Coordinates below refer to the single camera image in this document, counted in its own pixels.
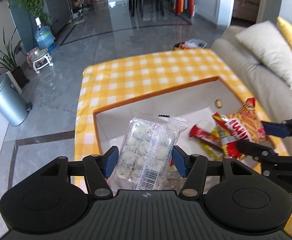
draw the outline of blue water bottle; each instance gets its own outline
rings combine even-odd
[[[39,17],[36,18],[37,30],[35,32],[35,39],[40,50],[48,49],[48,52],[52,51],[55,47],[54,36],[48,26],[41,23]]]

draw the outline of tablecloth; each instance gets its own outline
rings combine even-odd
[[[189,49],[127,57],[87,67],[83,72],[76,130],[75,161],[99,153],[93,111],[125,99],[162,90],[184,83],[219,76],[244,102],[253,97],[234,72],[210,49]],[[269,121],[259,103],[257,114]],[[280,138],[271,137],[280,155],[288,155]],[[83,179],[75,184],[85,189]],[[292,216],[286,232],[292,235]]]

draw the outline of couch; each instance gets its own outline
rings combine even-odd
[[[292,118],[292,90],[268,68],[263,66],[235,35],[244,27],[230,26],[211,49],[236,73],[255,95],[272,122]],[[292,156],[292,137],[283,139]]]

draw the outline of teal wall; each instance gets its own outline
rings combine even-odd
[[[23,6],[19,7],[17,2],[9,0],[9,4],[19,36],[21,38],[24,37],[23,44],[25,50],[30,51],[37,46],[34,40],[34,33],[36,31],[35,19],[29,15]]]

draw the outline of gray cabinet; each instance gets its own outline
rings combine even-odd
[[[71,19],[68,0],[43,0],[43,12],[52,18],[46,20],[46,25],[53,26],[53,34],[58,33]]]

